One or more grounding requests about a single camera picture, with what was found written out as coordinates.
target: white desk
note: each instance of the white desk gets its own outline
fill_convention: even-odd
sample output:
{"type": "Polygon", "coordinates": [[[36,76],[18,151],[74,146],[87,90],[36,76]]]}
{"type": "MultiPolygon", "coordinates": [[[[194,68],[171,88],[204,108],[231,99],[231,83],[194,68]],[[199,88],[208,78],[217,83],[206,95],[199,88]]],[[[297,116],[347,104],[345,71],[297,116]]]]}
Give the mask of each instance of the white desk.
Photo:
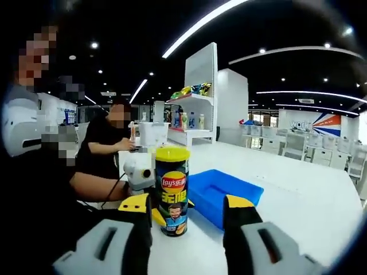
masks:
{"type": "MultiPolygon", "coordinates": [[[[257,206],[262,219],[324,266],[341,253],[361,220],[360,199],[344,171],[220,142],[190,150],[190,174],[214,168],[264,188],[257,206]]],[[[151,232],[150,275],[227,273],[222,232],[195,210],[189,210],[185,235],[169,238],[155,223],[151,232]]]]}

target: blue plastic tray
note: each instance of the blue plastic tray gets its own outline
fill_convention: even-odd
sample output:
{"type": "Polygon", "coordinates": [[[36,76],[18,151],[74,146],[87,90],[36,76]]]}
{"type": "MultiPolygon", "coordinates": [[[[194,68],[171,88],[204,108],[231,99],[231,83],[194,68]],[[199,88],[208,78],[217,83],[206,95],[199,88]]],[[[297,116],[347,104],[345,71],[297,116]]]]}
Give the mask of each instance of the blue plastic tray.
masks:
{"type": "Polygon", "coordinates": [[[195,209],[223,229],[223,201],[229,194],[245,198],[255,206],[264,189],[218,170],[208,170],[189,176],[189,198],[195,209]]]}

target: hand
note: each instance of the hand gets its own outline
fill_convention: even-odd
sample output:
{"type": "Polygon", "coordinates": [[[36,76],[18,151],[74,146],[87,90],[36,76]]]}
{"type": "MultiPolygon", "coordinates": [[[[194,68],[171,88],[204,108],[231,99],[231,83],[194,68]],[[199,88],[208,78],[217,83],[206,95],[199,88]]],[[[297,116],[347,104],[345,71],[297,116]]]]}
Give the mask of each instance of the hand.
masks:
{"type": "Polygon", "coordinates": [[[130,139],[124,137],[120,142],[115,144],[115,148],[117,151],[131,151],[135,148],[135,144],[130,139]]]}

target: lays chip canister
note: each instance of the lays chip canister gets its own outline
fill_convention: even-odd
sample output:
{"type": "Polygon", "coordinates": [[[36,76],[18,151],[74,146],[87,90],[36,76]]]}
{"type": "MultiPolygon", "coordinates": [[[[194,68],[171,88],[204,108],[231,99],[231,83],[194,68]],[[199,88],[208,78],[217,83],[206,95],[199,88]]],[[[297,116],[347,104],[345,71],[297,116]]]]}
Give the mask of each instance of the lays chip canister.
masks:
{"type": "Polygon", "coordinates": [[[155,154],[157,208],[166,221],[161,230],[167,236],[181,236],[188,229],[189,157],[185,147],[162,147],[155,154]]]}

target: lays logo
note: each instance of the lays logo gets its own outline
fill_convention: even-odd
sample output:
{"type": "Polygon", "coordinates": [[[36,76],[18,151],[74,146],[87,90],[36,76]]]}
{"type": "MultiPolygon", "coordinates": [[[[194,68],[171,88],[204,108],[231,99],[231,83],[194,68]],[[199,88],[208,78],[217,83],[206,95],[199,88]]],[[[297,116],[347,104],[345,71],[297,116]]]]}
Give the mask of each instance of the lays logo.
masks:
{"type": "Polygon", "coordinates": [[[161,185],[167,193],[180,193],[186,185],[186,175],[179,171],[170,171],[162,177],[161,185]]]}

